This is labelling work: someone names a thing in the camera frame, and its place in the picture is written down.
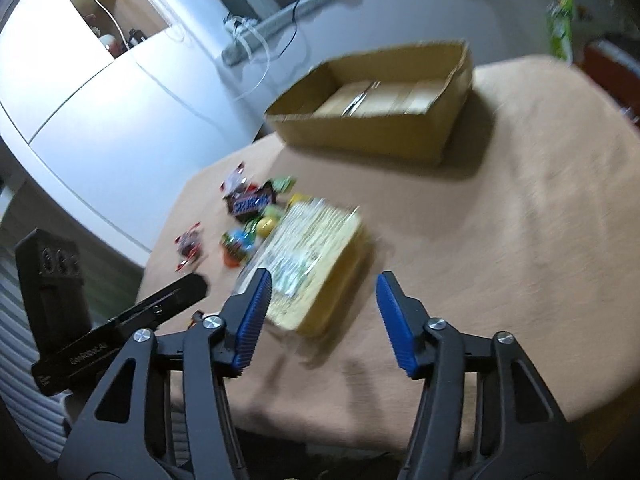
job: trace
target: beige tablecloth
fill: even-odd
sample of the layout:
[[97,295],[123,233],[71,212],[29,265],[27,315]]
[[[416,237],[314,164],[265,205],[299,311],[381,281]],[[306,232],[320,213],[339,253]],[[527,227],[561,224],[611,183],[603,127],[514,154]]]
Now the beige tablecloth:
[[[228,385],[247,430],[336,445],[402,449],[422,385],[398,368],[376,307],[377,273],[461,332],[513,332],[597,455],[640,404],[640,145],[615,104],[585,76],[546,57],[480,67],[440,168],[297,152],[276,135],[193,177],[166,222],[139,297],[175,280],[174,238],[204,226],[198,272],[217,311],[236,270],[218,240],[234,226],[219,186],[293,174],[296,189],[360,207],[374,239],[324,361],[303,365],[269,333]],[[161,327],[183,330],[195,309]]]

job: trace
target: cardboard box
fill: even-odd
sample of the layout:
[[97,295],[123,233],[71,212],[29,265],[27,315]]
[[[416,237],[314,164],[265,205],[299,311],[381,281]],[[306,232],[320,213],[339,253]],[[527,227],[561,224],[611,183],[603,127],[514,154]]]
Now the cardboard box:
[[465,41],[328,60],[284,92],[266,120],[292,146],[437,164],[472,83]]

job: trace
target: green candy wrapper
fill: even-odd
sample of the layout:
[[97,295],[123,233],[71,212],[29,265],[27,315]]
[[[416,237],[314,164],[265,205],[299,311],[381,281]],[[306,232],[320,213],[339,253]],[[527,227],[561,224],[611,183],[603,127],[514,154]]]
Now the green candy wrapper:
[[296,178],[290,175],[278,176],[270,178],[268,182],[271,183],[271,187],[276,193],[288,193],[296,185]]
[[255,242],[255,237],[257,236],[256,229],[258,227],[258,222],[259,221],[260,221],[260,217],[253,218],[253,219],[249,220],[246,224],[244,224],[244,232],[247,233],[251,243]]
[[571,30],[571,21],[574,18],[574,3],[575,0],[557,0],[546,12],[551,54],[568,63],[574,60]]
[[286,211],[276,204],[269,204],[262,210],[262,216],[269,216],[271,218],[275,218],[276,220],[280,220]]

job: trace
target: shelf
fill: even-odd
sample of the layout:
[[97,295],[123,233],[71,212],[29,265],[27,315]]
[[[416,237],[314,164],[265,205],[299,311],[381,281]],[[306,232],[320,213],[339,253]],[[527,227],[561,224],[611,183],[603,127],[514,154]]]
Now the shelf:
[[[129,31],[132,29],[141,30],[149,38],[168,27],[168,23],[149,0],[98,1],[113,15],[126,38],[129,37]],[[71,2],[83,18],[94,14],[95,27],[100,29],[100,33],[113,35],[120,44],[122,39],[118,29],[94,0],[71,0]]]

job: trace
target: red candy wrapper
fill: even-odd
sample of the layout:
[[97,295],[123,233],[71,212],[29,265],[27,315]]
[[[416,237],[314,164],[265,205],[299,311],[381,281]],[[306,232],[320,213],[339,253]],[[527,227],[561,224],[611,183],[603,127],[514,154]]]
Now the red candy wrapper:
[[195,262],[202,252],[202,238],[200,237],[200,222],[196,222],[188,231],[183,232],[174,240],[178,252],[183,260],[175,270],[181,270],[185,265]]

